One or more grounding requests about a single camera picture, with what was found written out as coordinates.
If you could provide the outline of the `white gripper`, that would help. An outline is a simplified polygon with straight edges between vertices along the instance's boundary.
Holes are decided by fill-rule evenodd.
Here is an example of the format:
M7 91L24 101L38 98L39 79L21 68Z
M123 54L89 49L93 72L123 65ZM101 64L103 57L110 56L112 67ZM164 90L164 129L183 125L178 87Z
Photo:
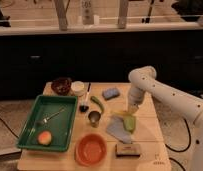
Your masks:
M128 114L133 115L139 110L139 105L144 100L145 92L137 87L131 87L128 91Z

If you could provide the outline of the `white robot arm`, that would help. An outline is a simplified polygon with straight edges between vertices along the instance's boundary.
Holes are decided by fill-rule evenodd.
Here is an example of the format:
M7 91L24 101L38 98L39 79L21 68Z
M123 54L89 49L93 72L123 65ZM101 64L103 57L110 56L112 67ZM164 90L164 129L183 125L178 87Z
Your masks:
M128 106L138 108L146 92L179 111L197 128L196 145L191 159L191 171L203 171L203 99L173 88L156 80L157 72L152 66L133 69L128 74L130 89Z

